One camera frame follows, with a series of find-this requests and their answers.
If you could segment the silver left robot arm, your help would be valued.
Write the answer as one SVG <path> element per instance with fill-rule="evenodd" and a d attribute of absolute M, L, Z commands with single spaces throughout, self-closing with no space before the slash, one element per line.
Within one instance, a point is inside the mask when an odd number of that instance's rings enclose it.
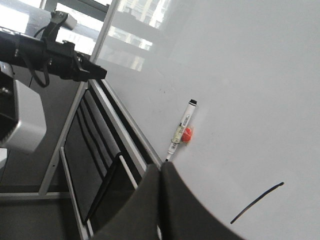
<path fill-rule="evenodd" d="M 45 88 L 49 75 L 63 80 L 101 80 L 107 71 L 75 50 L 72 42 L 57 42 L 58 27 L 46 26 L 41 39 L 1 27 L 0 29 L 0 146 L 34 152 L 47 131 L 40 95 L 15 79 L 12 66 L 27 68 Z"/>

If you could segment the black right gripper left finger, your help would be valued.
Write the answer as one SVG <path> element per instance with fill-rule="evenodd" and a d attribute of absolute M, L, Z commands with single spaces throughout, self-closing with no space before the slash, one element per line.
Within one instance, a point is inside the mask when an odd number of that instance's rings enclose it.
<path fill-rule="evenodd" d="M 157 240 L 160 171 L 149 164 L 134 193 L 94 240 Z"/>

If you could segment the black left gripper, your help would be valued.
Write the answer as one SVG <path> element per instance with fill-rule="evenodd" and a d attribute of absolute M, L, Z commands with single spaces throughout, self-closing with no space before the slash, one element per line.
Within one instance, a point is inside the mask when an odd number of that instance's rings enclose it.
<path fill-rule="evenodd" d="M 20 35 L 15 41 L 15 49 L 15 65 L 30 66 L 37 71 L 47 66 L 50 74 L 62 79 L 87 82 L 104 79 L 107 75 L 107 70 L 99 65 L 86 58 L 77 58 L 75 45 L 71 42 L 60 43 Z"/>

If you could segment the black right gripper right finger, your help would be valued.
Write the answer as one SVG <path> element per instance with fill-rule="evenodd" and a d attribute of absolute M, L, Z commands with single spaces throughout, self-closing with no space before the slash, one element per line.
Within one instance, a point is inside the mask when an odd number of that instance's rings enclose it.
<path fill-rule="evenodd" d="M 193 195 L 172 162 L 160 170 L 160 229 L 164 240 L 240 240 Z"/>

